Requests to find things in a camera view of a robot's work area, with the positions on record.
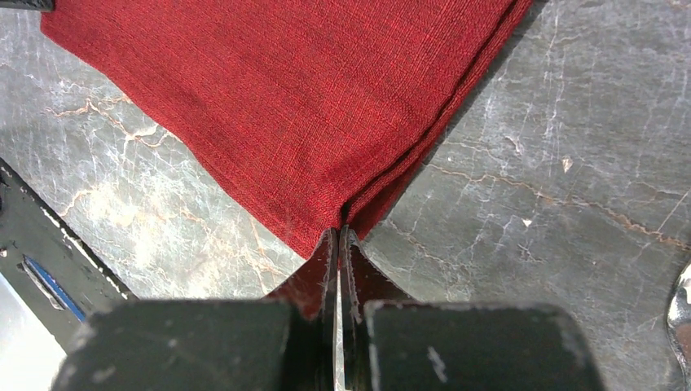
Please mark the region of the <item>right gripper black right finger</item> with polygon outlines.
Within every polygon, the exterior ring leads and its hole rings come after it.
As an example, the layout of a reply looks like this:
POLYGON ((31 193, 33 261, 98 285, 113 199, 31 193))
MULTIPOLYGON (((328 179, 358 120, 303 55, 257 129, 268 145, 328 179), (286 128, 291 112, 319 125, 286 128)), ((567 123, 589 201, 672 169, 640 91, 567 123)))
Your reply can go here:
POLYGON ((422 302, 339 235, 348 390, 602 390, 588 343, 561 307, 422 302))

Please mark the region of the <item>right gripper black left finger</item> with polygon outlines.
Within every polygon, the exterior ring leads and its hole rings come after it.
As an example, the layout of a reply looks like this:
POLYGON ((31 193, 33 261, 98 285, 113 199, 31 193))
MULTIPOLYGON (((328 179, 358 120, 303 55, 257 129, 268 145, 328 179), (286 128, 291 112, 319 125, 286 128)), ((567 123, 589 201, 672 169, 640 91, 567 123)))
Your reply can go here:
POLYGON ((54 390, 331 390, 338 234, 260 299, 138 300, 90 316, 54 390))

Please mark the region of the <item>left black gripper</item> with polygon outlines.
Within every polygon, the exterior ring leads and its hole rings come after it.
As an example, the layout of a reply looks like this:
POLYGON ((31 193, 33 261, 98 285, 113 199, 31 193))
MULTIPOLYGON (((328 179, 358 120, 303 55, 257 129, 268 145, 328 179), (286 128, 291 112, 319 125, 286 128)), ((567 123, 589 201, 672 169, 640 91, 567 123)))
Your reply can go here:
POLYGON ((1 8, 25 11, 52 12, 55 9, 54 0, 0 0, 1 8))

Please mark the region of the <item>dark red cloth napkin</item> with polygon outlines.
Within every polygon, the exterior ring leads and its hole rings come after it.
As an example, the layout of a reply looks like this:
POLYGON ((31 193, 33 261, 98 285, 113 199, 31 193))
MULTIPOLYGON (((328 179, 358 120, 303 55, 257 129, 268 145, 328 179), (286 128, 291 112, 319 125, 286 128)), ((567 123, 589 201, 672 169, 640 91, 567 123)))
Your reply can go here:
POLYGON ((528 1, 58 1, 41 31, 102 72, 302 257, 366 235, 528 1))

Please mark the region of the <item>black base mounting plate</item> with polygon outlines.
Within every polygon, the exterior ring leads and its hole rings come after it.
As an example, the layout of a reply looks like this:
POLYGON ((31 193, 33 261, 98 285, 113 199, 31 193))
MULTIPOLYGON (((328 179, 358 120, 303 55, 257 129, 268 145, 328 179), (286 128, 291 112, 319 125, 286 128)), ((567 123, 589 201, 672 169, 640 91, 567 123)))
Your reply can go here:
POLYGON ((63 348, 89 316, 137 298, 6 161, 1 276, 63 348))

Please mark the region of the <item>metal fork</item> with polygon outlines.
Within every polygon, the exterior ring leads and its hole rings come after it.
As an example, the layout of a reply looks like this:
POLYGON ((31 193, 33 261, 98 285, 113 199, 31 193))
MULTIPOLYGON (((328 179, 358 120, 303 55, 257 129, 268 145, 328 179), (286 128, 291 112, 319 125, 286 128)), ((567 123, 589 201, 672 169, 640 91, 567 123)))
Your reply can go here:
POLYGON ((690 390, 690 262, 680 272, 666 314, 667 338, 690 390))

